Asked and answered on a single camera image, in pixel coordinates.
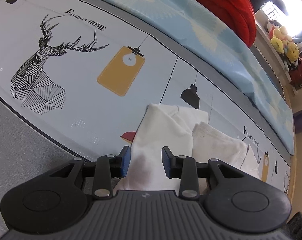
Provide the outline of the dark red bag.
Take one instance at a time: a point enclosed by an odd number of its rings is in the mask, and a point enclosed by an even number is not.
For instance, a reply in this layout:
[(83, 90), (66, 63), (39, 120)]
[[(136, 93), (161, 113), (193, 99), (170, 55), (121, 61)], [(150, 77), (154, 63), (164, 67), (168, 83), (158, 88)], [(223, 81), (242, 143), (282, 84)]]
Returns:
[(302, 57), (299, 58), (298, 66), (296, 69), (289, 72), (291, 77), (290, 84), (295, 87), (295, 89), (302, 88)]

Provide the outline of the yellow plush toys pile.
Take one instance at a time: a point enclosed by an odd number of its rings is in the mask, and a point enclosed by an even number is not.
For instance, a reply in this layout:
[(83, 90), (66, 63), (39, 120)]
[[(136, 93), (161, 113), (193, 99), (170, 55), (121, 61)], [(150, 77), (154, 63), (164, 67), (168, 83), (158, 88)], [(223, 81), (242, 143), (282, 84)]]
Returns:
[(285, 26), (277, 21), (268, 20), (266, 29), (270, 42), (275, 51), (284, 61), (288, 71), (296, 69), (299, 63), (299, 56), (302, 52), (302, 43), (295, 43), (288, 34)]

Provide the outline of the deer print bed sheet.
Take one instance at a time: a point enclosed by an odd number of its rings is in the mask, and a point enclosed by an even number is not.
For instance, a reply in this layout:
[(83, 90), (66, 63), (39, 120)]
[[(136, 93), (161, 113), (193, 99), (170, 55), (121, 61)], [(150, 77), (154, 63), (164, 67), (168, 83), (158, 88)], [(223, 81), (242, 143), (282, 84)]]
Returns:
[[(5, 239), (288, 239), (291, 155), (253, 101), (209, 63), (104, 0), (0, 0), (0, 101), (74, 158), (0, 202)], [(150, 104), (194, 108), (250, 145), (259, 178), (196, 161), (179, 191), (94, 197), (99, 157), (130, 147)]]

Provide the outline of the light blue patterned blanket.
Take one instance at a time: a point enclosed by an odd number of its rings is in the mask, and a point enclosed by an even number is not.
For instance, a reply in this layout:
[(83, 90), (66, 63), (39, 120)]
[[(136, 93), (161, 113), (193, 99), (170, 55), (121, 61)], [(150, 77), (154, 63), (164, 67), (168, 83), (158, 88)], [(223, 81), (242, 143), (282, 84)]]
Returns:
[(290, 154), (293, 116), (244, 42), (196, 0), (104, 0), (146, 21), (201, 57), (250, 98)]

